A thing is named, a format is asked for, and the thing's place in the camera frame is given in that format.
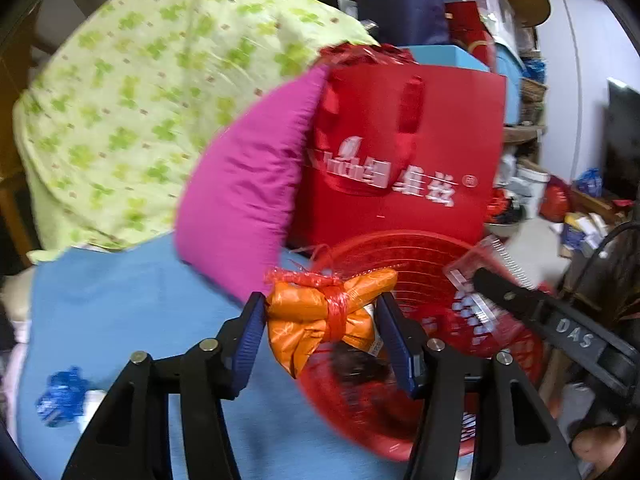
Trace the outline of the person right hand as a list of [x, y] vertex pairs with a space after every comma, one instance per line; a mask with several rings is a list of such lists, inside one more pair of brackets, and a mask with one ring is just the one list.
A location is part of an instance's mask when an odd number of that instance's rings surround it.
[[572, 449], [581, 460], [602, 472], [614, 463], [626, 441], [625, 426], [597, 426], [581, 431], [573, 440]]

